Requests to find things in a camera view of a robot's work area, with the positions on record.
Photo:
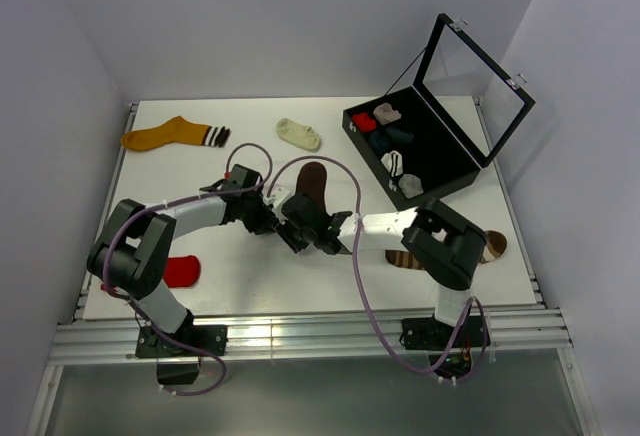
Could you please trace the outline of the dark brown sock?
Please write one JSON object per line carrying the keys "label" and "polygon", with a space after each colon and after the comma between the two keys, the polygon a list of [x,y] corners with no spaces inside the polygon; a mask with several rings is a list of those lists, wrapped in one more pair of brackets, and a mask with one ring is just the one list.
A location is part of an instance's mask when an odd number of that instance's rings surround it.
{"label": "dark brown sock", "polygon": [[296,194],[311,199],[322,211],[326,210],[325,190],[327,171],[318,162],[309,162],[301,167],[296,180]]}

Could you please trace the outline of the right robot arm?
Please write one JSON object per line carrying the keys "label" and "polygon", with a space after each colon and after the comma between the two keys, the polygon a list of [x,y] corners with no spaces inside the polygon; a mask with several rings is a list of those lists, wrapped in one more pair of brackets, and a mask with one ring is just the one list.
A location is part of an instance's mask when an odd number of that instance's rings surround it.
{"label": "right robot arm", "polygon": [[284,221],[307,244],[329,255],[361,251],[405,251],[437,283],[433,334],[452,346],[468,330],[461,315],[471,297],[476,267],[483,256],[486,232],[437,199],[398,212],[359,215],[327,214],[305,195],[281,206]]}

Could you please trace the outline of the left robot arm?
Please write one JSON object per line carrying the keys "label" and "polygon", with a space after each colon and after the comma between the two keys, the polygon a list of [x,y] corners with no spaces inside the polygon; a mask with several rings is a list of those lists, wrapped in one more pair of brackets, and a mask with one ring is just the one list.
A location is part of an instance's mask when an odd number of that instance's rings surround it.
{"label": "left robot arm", "polygon": [[236,221],[250,232],[269,233],[277,223],[262,196],[259,172],[234,165],[228,177],[202,193],[167,205],[131,199],[112,211],[87,257],[87,270],[110,295],[125,299],[158,330],[159,344],[183,355],[195,342],[193,315],[173,295],[164,273],[174,240]]}

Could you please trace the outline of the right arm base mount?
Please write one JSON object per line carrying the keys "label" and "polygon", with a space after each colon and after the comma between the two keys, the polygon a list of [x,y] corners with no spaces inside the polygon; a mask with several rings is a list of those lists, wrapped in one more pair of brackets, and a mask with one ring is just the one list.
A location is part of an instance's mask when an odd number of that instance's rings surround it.
{"label": "right arm base mount", "polygon": [[[399,343],[406,350],[443,351],[454,328],[437,321],[433,316],[404,318]],[[468,316],[459,329],[452,345],[453,350],[481,349],[489,346],[491,338],[480,316]]]}

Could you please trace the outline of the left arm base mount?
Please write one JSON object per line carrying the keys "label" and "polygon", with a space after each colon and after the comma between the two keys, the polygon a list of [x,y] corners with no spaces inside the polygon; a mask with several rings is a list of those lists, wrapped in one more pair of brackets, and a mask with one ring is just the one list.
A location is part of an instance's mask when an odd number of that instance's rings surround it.
{"label": "left arm base mount", "polygon": [[226,343],[226,325],[195,325],[164,336],[152,326],[144,326],[139,329],[134,357],[156,360],[157,382],[176,390],[192,385],[200,375],[203,360],[213,359],[221,368],[221,376],[214,383],[217,387],[227,375],[226,363],[221,359]]}

